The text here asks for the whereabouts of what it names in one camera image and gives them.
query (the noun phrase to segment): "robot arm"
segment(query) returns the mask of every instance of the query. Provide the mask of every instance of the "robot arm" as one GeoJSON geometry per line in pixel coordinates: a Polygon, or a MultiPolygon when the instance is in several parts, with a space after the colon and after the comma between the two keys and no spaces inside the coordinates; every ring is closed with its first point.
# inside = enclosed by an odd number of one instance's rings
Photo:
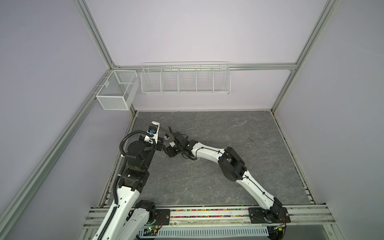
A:
{"type": "Polygon", "coordinates": [[[197,157],[208,159],[217,163],[224,176],[240,184],[251,194],[259,203],[264,211],[266,222],[280,222],[280,218],[286,217],[287,211],[283,208],[281,202],[272,194],[268,193],[250,174],[245,166],[244,161],[231,147],[219,149],[204,145],[195,140],[189,141],[183,134],[179,132],[172,133],[169,128],[168,135],[173,136],[169,147],[163,147],[163,151],[169,156],[174,157],[178,153],[195,160],[197,157]]]}
{"type": "Polygon", "coordinates": [[[112,186],[114,202],[93,240],[132,240],[146,223],[155,222],[156,207],[153,202],[141,200],[135,205],[131,216],[129,212],[149,177],[148,169],[156,150],[163,150],[169,157],[180,153],[191,160],[202,157],[217,163],[224,176],[243,186],[262,208],[259,213],[250,215],[251,221],[257,218],[262,222],[282,223],[281,218],[288,217],[286,208],[252,177],[244,161],[232,148],[214,148],[187,138],[179,132],[172,133],[171,128],[169,131],[160,128],[158,122],[152,122],[147,132],[131,132],[121,141],[120,152],[124,162],[112,186]],[[166,132],[164,139],[159,136],[160,130],[166,132]],[[145,136],[132,142],[125,152],[125,141],[134,134],[145,136]]]}

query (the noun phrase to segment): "wire mesh basket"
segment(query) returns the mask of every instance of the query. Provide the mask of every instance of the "wire mesh basket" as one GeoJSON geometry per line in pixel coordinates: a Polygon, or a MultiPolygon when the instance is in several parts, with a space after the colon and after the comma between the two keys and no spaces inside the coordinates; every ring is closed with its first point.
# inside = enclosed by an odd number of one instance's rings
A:
{"type": "Polygon", "coordinates": [[[113,70],[96,97],[105,110],[129,110],[139,84],[136,71],[113,70]]]}
{"type": "Polygon", "coordinates": [[[161,93],[229,93],[229,63],[146,65],[143,63],[141,90],[144,94],[161,93]]]}

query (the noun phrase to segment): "white wall panel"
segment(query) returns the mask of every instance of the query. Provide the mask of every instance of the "white wall panel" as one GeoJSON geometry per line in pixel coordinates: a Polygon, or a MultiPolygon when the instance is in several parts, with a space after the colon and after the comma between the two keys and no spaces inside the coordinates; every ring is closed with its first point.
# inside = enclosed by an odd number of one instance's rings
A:
{"type": "Polygon", "coordinates": [[[130,116],[95,103],[8,240],[78,239],[89,209],[98,206],[130,116]]]}
{"type": "Polygon", "coordinates": [[[116,65],[295,62],[326,0],[87,0],[116,65]]]}
{"type": "Polygon", "coordinates": [[[106,67],[72,1],[1,1],[0,32],[1,214],[106,67]]]}
{"type": "Polygon", "coordinates": [[[383,238],[383,11],[342,0],[276,113],[346,240],[383,238]]]}
{"type": "Polygon", "coordinates": [[[137,110],[271,109],[289,70],[232,71],[229,94],[144,95],[137,91],[137,110]]]}

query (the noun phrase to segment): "black mounting plate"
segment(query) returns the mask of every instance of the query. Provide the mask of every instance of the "black mounting plate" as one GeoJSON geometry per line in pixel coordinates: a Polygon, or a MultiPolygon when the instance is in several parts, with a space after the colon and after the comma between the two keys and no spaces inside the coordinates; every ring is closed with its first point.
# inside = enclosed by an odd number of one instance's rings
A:
{"type": "MultiPolygon", "coordinates": [[[[251,223],[268,223],[265,220],[265,216],[268,213],[268,210],[262,209],[261,207],[249,207],[248,208],[249,218],[251,219],[251,223]]],[[[291,218],[286,215],[283,216],[285,218],[285,223],[290,223],[291,218]]],[[[279,217],[274,220],[274,223],[284,223],[284,221],[279,217]]]]}
{"type": "Polygon", "coordinates": [[[156,215],[155,215],[156,222],[153,225],[161,225],[161,222],[163,222],[164,225],[169,225],[170,220],[170,209],[156,209],[156,215]]]}

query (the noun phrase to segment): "table surface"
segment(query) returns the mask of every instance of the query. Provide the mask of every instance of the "table surface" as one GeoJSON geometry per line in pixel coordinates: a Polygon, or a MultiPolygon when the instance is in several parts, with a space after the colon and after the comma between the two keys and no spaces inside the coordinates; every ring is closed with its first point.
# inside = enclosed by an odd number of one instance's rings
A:
{"type": "MultiPolygon", "coordinates": [[[[268,111],[138,112],[133,130],[147,131],[152,121],[202,144],[232,147],[252,176],[284,205],[309,204],[302,182],[273,116],[268,111]]],[[[137,140],[132,137],[128,143],[137,140]]],[[[209,160],[169,158],[156,151],[139,200],[157,206],[257,205],[238,183],[229,181],[209,160]]]]}

